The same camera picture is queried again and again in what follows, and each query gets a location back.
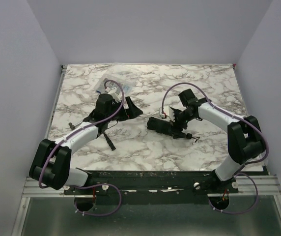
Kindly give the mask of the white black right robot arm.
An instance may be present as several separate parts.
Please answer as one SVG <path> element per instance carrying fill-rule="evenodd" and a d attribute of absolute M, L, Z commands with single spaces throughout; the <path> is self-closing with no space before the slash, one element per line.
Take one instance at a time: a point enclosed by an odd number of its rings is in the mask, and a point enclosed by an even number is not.
<path fill-rule="evenodd" d="M 211 105 L 206 98 L 198 99 L 191 89 L 179 95 L 185 110 L 173 109 L 174 124 L 186 127 L 193 119 L 204 119 L 227 134 L 228 157 L 213 171 L 215 182 L 225 182 L 233 178 L 250 159 L 266 151 L 266 144 L 259 134 L 260 126 L 254 116 L 239 117 Z"/>

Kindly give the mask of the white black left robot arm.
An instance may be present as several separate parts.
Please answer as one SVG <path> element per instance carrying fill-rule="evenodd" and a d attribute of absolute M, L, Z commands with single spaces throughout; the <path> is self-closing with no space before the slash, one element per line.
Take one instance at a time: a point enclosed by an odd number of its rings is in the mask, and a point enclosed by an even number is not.
<path fill-rule="evenodd" d="M 70 167 L 72 155 L 102 135 L 110 121 L 126 121 L 142 114 L 128 96 L 120 100 L 112 94 L 100 94 L 93 111 L 75 130 L 54 141 L 43 139 L 40 142 L 29 177 L 38 181 L 41 188 L 59 190 L 63 186 L 86 186 L 88 173 Z"/>

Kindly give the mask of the dark green folding umbrella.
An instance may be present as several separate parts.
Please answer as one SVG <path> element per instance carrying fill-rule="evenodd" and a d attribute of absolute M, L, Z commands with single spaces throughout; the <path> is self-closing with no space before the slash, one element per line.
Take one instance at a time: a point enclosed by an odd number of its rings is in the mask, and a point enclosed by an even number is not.
<path fill-rule="evenodd" d="M 147 129 L 159 134 L 171 136 L 173 139 L 194 139 L 195 143 L 200 137 L 194 137 L 191 133 L 184 133 L 188 127 L 186 122 L 166 121 L 150 117 L 147 122 Z"/>

